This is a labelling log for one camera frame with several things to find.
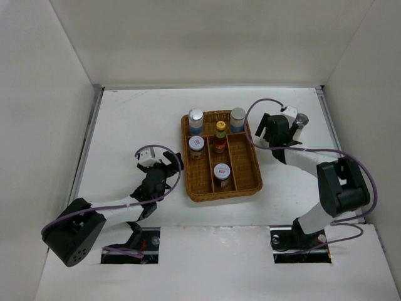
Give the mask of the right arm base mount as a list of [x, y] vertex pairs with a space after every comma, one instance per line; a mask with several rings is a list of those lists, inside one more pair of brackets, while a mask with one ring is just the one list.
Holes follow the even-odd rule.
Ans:
[[331, 263], [324, 230], [302, 235], [290, 226], [271, 227], [270, 245], [273, 249], [273, 260], [276, 264], [296, 263]]

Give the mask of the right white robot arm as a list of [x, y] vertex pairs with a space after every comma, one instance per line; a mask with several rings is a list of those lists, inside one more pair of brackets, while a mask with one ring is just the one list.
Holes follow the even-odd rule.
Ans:
[[324, 227], [343, 213], [357, 210], [370, 202], [370, 193], [360, 166], [349, 156], [339, 158], [298, 150], [294, 139], [298, 124], [290, 124], [284, 115], [265, 113], [256, 136], [272, 149], [279, 162], [297, 167], [317, 178], [319, 202], [293, 221], [291, 230], [279, 235], [282, 243], [293, 248], [309, 247]]

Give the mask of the black knob white powder bottle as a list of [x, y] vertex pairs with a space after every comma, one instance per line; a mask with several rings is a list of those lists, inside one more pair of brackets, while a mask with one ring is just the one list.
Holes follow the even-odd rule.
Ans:
[[261, 147], [269, 147], [269, 142], [263, 136], [260, 136], [259, 145]]

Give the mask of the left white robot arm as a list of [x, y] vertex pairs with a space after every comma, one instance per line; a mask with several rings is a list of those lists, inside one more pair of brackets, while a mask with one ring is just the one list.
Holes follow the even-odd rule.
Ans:
[[41, 230], [48, 248], [67, 266], [79, 264], [92, 250], [102, 256], [117, 255], [141, 260], [146, 257], [146, 240], [139, 222], [157, 209], [159, 202], [172, 192], [167, 180], [180, 177], [184, 169], [182, 156], [166, 149], [163, 157], [154, 157], [153, 148], [136, 153], [137, 167], [145, 177], [128, 197], [118, 201], [91, 203], [77, 198]]

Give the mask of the red sauce bottle yellow cap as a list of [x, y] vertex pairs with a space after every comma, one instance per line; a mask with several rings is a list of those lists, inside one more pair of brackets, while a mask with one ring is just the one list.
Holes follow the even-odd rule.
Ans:
[[216, 123], [214, 134], [214, 152], [221, 154], [226, 149], [226, 123], [222, 120]]

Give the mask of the tall blue label jar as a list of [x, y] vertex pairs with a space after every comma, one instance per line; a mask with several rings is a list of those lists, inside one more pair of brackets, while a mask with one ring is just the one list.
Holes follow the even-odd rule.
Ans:
[[244, 120], [246, 112], [241, 107], [236, 107], [230, 113], [230, 131], [233, 133], [244, 131]]

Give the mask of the dark paste jar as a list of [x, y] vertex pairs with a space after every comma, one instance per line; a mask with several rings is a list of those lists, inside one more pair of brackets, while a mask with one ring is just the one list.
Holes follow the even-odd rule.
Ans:
[[217, 164], [214, 169], [214, 183], [218, 188], [224, 188], [228, 185], [231, 176], [231, 168], [224, 163]]
[[201, 136], [192, 136], [188, 141], [190, 156], [194, 160], [199, 160], [203, 155], [205, 146], [204, 139]]

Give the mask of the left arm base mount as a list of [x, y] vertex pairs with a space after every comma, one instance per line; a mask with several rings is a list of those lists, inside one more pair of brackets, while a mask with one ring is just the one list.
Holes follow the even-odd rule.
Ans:
[[101, 264], [153, 265], [159, 262], [160, 227], [141, 227], [136, 222], [122, 224], [121, 243], [107, 244], [102, 249]]

